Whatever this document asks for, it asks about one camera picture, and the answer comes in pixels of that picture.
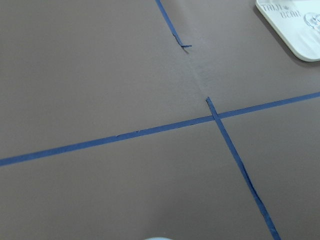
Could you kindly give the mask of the light blue plastic cup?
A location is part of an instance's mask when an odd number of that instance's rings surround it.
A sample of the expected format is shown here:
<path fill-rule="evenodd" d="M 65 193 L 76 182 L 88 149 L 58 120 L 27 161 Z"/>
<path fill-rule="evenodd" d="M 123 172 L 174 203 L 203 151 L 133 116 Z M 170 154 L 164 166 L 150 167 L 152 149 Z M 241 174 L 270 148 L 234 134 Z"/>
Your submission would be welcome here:
<path fill-rule="evenodd" d="M 146 238 L 145 240 L 172 240 L 172 239 L 167 237 L 150 237 L 150 238 Z"/>

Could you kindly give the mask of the cream bear tray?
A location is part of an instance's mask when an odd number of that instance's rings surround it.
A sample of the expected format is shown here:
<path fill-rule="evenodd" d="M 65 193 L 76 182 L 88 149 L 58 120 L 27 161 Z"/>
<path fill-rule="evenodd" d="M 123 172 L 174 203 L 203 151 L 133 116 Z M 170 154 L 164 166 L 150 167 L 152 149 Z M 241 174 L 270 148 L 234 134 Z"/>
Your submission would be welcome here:
<path fill-rule="evenodd" d="M 320 60 L 318 0 L 257 0 L 255 5 L 297 58 Z"/>

